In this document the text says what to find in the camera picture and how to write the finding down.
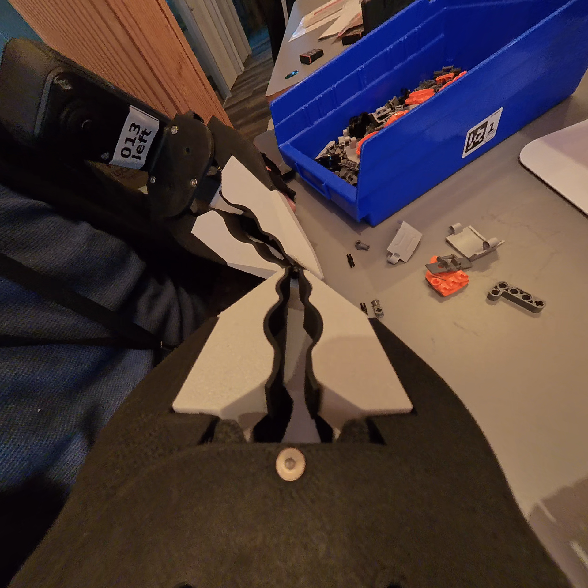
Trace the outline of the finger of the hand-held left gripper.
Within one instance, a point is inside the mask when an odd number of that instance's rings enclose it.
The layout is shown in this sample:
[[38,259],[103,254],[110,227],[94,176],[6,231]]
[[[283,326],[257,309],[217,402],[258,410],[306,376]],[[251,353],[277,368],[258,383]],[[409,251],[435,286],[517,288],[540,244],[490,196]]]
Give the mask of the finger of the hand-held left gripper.
[[[255,241],[246,233],[242,219],[250,219],[260,233],[272,239],[282,257],[273,254],[265,242]],[[280,224],[273,217],[255,215],[248,209],[242,216],[210,209],[196,217],[192,234],[229,267],[263,279],[285,268],[295,268],[295,261],[280,241]]]
[[285,259],[324,278],[315,250],[285,196],[266,187],[235,156],[222,170],[220,192],[228,205],[254,218],[259,230],[277,243]]

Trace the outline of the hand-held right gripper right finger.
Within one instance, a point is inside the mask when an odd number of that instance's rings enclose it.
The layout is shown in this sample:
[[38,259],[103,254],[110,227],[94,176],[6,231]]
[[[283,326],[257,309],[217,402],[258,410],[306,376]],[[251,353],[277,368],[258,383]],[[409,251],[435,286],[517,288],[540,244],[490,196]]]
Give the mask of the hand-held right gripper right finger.
[[409,413],[413,409],[368,317],[326,283],[301,271],[308,301],[322,320],[318,342],[303,326],[305,306],[294,280],[294,437],[319,437],[304,395],[307,351],[321,387],[319,416],[341,430],[350,419]]

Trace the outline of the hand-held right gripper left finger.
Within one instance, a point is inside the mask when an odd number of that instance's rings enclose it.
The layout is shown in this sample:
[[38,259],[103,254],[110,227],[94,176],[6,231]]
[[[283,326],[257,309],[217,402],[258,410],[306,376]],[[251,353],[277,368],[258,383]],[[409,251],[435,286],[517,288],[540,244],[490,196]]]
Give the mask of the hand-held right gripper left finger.
[[253,437],[284,437],[293,400],[284,385],[292,269],[276,272],[217,320],[173,401],[181,414],[234,420]]

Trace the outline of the orange pointed toy panel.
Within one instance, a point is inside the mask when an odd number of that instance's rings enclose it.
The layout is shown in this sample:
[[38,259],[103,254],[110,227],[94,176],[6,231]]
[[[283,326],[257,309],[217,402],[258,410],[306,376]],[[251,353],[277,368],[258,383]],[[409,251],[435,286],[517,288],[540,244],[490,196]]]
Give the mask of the orange pointed toy panel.
[[469,276],[462,270],[433,274],[426,271],[425,279],[434,291],[443,297],[456,293],[469,284]]

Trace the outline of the pile of toy building parts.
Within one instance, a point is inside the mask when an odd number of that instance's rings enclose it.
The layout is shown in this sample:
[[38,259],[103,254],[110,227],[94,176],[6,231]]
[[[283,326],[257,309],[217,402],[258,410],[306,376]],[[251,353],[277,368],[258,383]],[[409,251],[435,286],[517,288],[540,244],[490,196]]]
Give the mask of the pile of toy building parts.
[[356,187],[361,151],[367,140],[464,77],[466,73],[467,70],[453,65],[444,66],[434,71],[432,78],[420,82],[415,89],[401,89],[399,96],[394,96],[375,111],[352,116],[348,126],[342,130],[342,135],[330,141],[318,153],[315,162]]

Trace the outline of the dark grey toy plate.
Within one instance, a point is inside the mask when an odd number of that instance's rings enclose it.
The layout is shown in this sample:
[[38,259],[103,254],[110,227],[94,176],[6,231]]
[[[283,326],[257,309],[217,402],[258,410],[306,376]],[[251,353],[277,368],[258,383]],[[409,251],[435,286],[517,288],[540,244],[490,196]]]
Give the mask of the dark grey toy plate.
[[458,271],[466,271],[473,266],[472,261],[466,257],[459,257],[455,254],[445,256],[436,256],[425,265],[427,271],[431,275],[440,275],[442,273],[451,273]]

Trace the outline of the grey long toy panel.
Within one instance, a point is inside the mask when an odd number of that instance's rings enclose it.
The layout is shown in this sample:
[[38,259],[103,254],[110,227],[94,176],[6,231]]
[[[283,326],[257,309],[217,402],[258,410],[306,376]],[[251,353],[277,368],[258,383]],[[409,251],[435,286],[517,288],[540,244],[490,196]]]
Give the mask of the grey long toy panel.
[[460,223],[450,225],[446,242],[470,262],[486,256],[504,244],[504,240],[487,239],[471,225],[463,226]]

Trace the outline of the grey bent toy beam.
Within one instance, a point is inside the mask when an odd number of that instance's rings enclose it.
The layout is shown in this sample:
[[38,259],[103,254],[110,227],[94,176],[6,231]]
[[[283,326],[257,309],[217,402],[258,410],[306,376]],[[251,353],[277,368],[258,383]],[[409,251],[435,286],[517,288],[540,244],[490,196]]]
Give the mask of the grey bent toy beam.
[[496,302],[499,299],[509,300],[531,313],[541,313],[546,307],[546,302],[543,299],[537,298],[529,292],[506,281],[498,281],[495,283],[488,291],[486,297],[491,302]]

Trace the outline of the blue plastic bin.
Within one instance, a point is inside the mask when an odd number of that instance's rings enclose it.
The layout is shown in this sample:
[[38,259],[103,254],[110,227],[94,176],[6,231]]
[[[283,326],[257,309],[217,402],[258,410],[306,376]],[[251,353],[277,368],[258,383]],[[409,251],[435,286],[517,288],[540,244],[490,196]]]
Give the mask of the blue plastic bin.
[[[315,162],[353,115],[443,66],[467,70],[362,147],[357,186]],[[587,1],[415,1],[270,104],[285,162],[375,226],[575,92],[587,70]],[[503,107],[496,136],[466,134]]]

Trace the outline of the ribbed wooden cabinet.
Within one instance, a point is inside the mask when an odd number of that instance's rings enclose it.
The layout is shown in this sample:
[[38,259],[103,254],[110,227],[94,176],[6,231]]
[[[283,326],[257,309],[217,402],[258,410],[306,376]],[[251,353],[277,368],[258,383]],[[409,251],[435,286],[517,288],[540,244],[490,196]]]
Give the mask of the ribbed wooden cabinet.
[[10,4],[49,47],[170,118],[232,125],[165,1]]

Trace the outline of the grey curved toy panel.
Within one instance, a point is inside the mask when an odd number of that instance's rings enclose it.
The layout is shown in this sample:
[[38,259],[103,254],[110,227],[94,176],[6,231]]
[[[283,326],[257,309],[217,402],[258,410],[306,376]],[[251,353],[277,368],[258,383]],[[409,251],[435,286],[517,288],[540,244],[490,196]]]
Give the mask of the grey curved toy panel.
[[408,262],[421,240],[422,233],[406,221],[402,221],[393,240],[387,247],[387,263],[395,265],[399,261]]

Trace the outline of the white paper sheets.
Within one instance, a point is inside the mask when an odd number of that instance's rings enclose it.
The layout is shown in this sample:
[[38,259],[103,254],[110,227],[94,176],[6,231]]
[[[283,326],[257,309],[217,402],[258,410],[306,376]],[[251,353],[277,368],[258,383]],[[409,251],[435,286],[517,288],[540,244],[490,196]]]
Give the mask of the white paper sheets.
[[328,27],[319,35],[318,40],[338,38],[347,29],[360,23],[361,14],[361,1],[327,1],[301,18],[288,41],[293,42],[325,25]]

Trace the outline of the white printed tag label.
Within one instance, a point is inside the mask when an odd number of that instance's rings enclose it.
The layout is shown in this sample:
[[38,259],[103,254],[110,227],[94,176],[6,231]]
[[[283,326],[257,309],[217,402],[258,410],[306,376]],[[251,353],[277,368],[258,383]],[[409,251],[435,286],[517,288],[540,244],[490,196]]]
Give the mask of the white printed tag label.
[[462,158],[471,155],[496,136],[502,112],[503,107],[498,108],[490,116],[468,130],[462,151]]

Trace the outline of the white desk stand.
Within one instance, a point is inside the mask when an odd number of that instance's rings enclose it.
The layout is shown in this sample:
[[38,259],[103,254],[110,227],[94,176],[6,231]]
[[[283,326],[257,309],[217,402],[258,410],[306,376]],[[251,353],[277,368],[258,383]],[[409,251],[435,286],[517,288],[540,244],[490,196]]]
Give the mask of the white desk stand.
[[587,215],[587,120],[533,140],[519,161]]

